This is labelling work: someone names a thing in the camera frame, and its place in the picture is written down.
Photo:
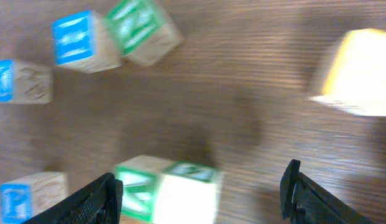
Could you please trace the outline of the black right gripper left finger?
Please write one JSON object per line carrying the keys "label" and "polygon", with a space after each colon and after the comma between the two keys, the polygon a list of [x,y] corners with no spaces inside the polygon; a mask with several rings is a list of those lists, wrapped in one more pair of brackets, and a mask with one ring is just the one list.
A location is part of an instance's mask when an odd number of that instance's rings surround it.
{"label": "black right gripper left finger", "polygon": [[122,181],[107,172],[23,224],[119,224],[122,196]]}

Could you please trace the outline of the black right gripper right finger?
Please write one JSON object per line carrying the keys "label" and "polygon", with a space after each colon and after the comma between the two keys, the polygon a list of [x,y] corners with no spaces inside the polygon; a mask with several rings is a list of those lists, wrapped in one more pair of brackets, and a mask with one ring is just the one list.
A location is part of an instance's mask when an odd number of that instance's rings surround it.
{"label": "black right gripper right finger", "polygon": [[282,219],[293,224],[374,224],[300,172],[292,159],[280,181]]}

